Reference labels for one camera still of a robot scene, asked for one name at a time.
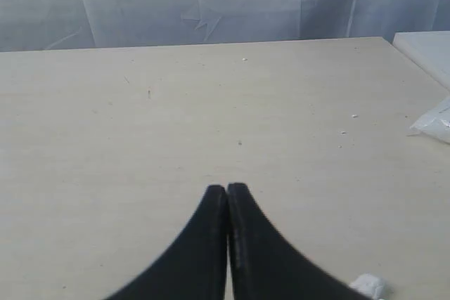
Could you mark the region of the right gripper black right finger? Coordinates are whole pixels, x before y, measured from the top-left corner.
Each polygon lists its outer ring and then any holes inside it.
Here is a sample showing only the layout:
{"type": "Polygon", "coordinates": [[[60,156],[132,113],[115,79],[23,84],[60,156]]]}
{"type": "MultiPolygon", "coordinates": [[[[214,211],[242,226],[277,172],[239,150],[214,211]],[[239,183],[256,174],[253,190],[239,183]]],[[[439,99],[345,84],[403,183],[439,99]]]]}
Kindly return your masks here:
{"type": "Polygon", "coordinates": [[[366,299],[298,252],[272,225],[244,183],[227,187],[235,299],[366,299]]]}

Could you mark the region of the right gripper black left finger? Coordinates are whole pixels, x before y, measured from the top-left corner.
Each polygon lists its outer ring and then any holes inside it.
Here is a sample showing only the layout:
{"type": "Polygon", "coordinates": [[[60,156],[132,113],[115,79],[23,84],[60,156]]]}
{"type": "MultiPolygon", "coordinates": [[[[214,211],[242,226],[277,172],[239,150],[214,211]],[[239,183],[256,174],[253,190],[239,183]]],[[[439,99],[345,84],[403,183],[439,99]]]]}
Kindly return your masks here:
{"type": "Polygon", "coordinates": [[[223,299],[229,206],[224,187],[210,185],[184,229],[147,269],[109,299],[223,299]]]}

